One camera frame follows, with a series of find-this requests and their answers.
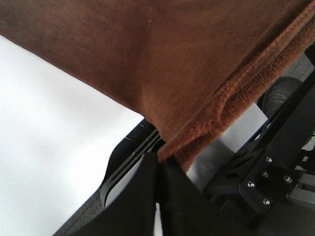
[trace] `bolt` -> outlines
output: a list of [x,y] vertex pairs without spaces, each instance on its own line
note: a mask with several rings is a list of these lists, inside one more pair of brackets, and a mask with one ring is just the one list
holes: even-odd
[[287,184],[291,184],[292,183],[292,178],[290,176],[284,176],[283,177],[284,181],[287,183]]
[[264,203],[264,205],[269,205],[270,204],[270,201],[268,199],[266,199],[266,198],[262,202]]
[[271,158],[271,157],[269,157],[269,156],[267,156],[267,158],[266,158],[266,162],[271,163],[271,162],[272,162],[272,158]]
[[254,183],[254,182],[251,182],[251,181],[248,181],[247,186],[248,186],[249,188],[255,188],[255,187],[256,187],[255,183]]
[[261,176],[263,176],[264,178],[268,178],[268,177],[269,177],[269,174],[268,174],[268,172],[266,172],[266,171],[262,171],[262,172],[261,172]]

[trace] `black wheel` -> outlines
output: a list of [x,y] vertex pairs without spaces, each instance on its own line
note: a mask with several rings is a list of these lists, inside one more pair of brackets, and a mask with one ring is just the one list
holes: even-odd
[[258,106],[268,118],[272,117],[301,84],[296,78],[280,77],[261,96]]

